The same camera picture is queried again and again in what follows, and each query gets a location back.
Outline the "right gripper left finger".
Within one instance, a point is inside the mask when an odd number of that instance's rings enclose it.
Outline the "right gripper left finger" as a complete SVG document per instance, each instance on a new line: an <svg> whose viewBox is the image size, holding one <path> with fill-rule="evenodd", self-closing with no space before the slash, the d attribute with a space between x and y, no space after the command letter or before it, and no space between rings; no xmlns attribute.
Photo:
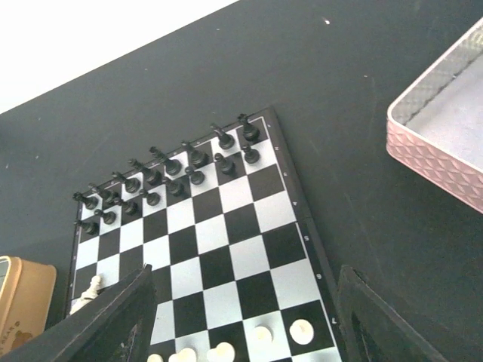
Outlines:
<svg viewBox="0 0 483 362"><path fill-rule="evenodd" d="M157 302L145 264L2 361L146 361Z"/></svg>

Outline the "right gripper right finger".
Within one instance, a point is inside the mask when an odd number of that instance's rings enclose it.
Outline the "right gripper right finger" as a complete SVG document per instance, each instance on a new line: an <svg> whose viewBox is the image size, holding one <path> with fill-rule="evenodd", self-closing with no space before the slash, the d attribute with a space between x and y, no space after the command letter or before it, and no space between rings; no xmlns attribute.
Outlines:
<svg viewBox="0 0 483 362"><path fill-rule="evenodd" d="M337 313L348 361L446 361L356 270L345 265Z"/></svg>

